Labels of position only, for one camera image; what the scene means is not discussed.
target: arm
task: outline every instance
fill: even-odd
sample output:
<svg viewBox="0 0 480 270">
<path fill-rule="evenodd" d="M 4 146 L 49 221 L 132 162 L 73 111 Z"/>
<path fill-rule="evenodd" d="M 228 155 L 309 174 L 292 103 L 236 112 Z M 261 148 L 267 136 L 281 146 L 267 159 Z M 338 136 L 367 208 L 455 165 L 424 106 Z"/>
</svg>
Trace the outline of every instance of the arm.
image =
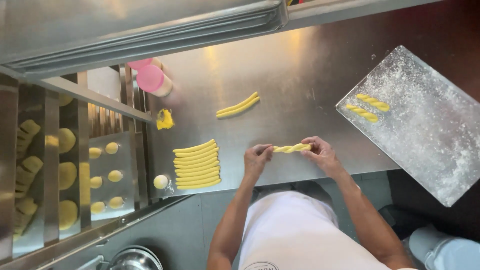
<svg viewBox="0 0 480 270">
<path fill-rule="evenodd" d="M 332 147 L 319 137 L 306 138 L 302 143 L 312 145 L 312 150 L 303 151 L 302 155 L 337 183 L 362 246 L 390 269 L 413 268 L 395 232 L 343 168 Z"/>
<path fill-rule="evenodd" d="M 210 244 L 207 269 L 229 270 L 237 255 L 243 237 L 253 187 L 272 158 L 272 145 L 257 145 L 245 152 L 245 176 L 235 197 L 216 227 Z"/>
</svg>

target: stainless steel table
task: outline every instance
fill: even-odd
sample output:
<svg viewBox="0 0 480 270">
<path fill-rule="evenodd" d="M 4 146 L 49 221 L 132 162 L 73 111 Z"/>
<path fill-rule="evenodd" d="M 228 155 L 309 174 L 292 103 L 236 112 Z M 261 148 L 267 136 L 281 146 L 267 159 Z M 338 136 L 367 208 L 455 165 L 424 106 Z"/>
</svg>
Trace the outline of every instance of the stainless steel table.
<svg viewBox="0 0 480 270">
<path fill-rule="evenodd" d="M 220 147 L 222 182 L 197 190 L 177 190 L 173 183 L 173 192 L 152 187 L 153 196 L 238 188 L 247 148 L 291 146 L 315 135 L 334 147 L 351 174 L 398 169 L 334 106 L 398 45 L 478 100 L 474 71 L 480 70 L 480 49 L 470 23 L 474 15 L 452 8 L 462 7 L 439 2 L 162 56 L 174 92 L 149 98 L 148 105 L 155 114 L 171 109 L 176 125 L 170 130 L 148 128 L 150 180 L 165 174 L 175 182 L 172 150 L 213 138 Z M 217 110 L 255 91 L 261 101 L 253 108 L 229 119 L 216 118 Z M 323 177 L 299 153 L 278 153 L 258 185 Z"/>
</svg>

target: metal bowl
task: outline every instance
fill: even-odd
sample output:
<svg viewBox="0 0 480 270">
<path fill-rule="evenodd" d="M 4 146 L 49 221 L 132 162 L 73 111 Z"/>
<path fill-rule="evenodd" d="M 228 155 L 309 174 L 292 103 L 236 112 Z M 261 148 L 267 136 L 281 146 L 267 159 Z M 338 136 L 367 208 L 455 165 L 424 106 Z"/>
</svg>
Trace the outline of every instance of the metal bowl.
<svg viewBox="0 0 480 270">
<path fill-rule="evenodd" d="M 109 270 L 163 270 L 158 258 L 148 248 L 132 245 L 120 251 L 108 265 Z"/>
</svg>

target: hand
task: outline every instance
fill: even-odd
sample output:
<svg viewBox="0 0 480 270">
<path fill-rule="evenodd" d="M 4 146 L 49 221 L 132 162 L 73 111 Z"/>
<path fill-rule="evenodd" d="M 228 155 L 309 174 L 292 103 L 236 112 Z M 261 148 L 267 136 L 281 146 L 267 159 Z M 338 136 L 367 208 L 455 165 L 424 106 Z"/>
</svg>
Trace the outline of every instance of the hand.
<svg viewBox="0 0 480 270">
<path fill-rule="evenodd" d="M 333 148 L 319 137 L 303 139 L 303 144 L 310 144 L 311 151 L 302 151 L 302 155 L 310 161 L 315 162 L 328 177 L 335 179 L 342 171 L 343 165 L 335 155 Z"/>
<path fill-rule="evenodd" d="M 272 160 L 272 145 L 255 145 L 248 149 L 243 156 L 245 160 L 245 177 L 255 181 L 264 172 L 265 164 Z"/>
</svg>

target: tray of dough balls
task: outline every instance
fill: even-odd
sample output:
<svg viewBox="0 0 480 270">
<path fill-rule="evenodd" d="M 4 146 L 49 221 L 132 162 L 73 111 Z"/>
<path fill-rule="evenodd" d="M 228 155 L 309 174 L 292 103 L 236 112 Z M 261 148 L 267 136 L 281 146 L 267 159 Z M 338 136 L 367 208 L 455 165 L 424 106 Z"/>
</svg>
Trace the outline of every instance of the tray of dough balls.
<svg viewBox="0 0 480 270">
<path fill-rule="evenodd" d="M 92 221 L 135 211 L 129 132 L 89 140 Z"/>
</svg>

